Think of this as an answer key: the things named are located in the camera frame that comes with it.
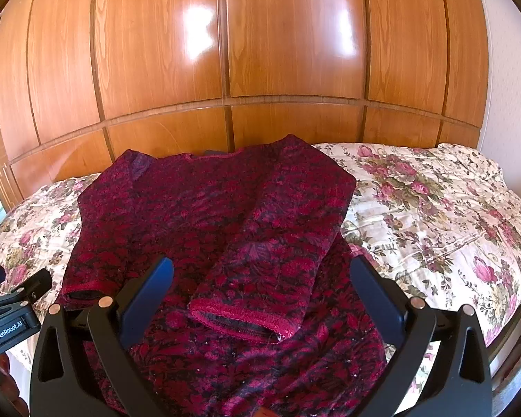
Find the person's left hand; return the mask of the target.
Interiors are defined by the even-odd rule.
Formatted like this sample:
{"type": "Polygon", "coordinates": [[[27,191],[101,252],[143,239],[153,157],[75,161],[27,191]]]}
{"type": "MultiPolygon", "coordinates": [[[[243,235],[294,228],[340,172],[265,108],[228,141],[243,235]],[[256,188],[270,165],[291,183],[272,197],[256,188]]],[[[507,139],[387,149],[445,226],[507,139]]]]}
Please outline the person's left hand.
{"type": "Polygon", "coordinates": [[[10,360],[5,353],[0,355],[0,388],[4,395],[10,400],[14,408],[23,417],[29,417],[30,412],[27,403],[19,396],[17,383],[10,375],[10,360]]]}

